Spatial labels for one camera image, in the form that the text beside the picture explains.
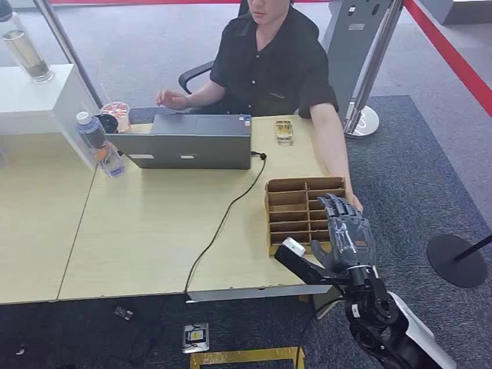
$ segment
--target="black shirt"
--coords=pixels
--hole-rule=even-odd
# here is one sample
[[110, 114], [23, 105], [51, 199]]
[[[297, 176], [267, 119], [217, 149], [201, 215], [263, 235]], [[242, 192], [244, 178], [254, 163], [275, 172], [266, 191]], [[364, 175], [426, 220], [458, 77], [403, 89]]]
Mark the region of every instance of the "black shirt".
[[221, 101], [227, 112], [287, 115], [299, 108], [300, 115], [309, 117], [310, 107], [324, 102], [338, 110], [315, 24], [291, 7], [275, 37], [260, 52], [256, 30], [247, 14], [222, 33], [210, 78], [227, 89]]

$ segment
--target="plastic cup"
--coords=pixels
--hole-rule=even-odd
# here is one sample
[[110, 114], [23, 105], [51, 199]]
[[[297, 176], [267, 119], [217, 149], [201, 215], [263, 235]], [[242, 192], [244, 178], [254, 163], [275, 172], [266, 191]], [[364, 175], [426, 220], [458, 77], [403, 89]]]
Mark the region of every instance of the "plastic cup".
[[103, 106], [101, 109], [101, 114], [112, 115], [118, 121], [118, 132], [125, 132], [130, 130], [128, 111], [130, 111], [128, 105], [115, 101]]

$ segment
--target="red barrier tape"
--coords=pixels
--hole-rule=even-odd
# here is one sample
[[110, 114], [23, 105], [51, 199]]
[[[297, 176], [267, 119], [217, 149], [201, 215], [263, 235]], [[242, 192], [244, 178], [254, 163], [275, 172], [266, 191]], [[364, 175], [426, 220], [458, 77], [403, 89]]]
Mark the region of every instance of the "red barrier tape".
[[[329, 0], [295, 0], [295, 2], [328, 2]], [[241, 0], [50, 0], [51, 4], [73, 5], [155, 5], [155, 4], [239, 4]]]
[[435, 27], [426, 13], [414, 0], [403, 4], [453, 71], [458, 76], [478, 104], [492, 117], [492, 89], [474, 71], [463, 56]]

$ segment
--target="person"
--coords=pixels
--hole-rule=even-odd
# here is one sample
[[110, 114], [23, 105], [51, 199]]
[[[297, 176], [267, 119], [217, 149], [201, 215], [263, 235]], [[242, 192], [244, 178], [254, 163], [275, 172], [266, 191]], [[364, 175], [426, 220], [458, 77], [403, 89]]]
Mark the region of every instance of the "person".
[[331, 175], [346, 178], [353, 194], [337, 98], [328, 82], [327, 58], [319, 30], [291, 0], [248, 0], [250, 12], [229, 22], [222, 33], [210, 79], [183, 95], [161, 90], [155, 102], [198, 114], [290, 115], [299, 109], [312, 118], [321, 157]]

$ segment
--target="office chair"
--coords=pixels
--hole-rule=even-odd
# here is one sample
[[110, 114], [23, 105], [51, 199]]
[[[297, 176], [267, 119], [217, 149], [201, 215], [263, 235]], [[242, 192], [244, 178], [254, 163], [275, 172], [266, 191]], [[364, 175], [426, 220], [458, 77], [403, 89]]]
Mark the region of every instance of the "office chair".
[[[240, 17], [241, 15], [247, 14], [249, 10], [250, 10], [250, 6], [248, 4], [248, 0], [241, 0], [241, 5], [239, 6], [239, 13], [238, 13], [238, 16]], [[193, 78], [196, 78], [199, 75], [202, 75], [204, 73], [210, 71], [211, 69], [212, 69], [214, 62], [214, 61], [212, 60], [205, 63], [204, 65], [201, 65], [199, 67], [193, 68], [189, 71], [186, 71], [185, 73], [180, 75], [177, 81], [180, 83], [180, 86], [181, 86], [183, 90], [185, 90], [189, 95], [191, 95], [192, 92], [189, 89], [188, 89], [188, 82]]]

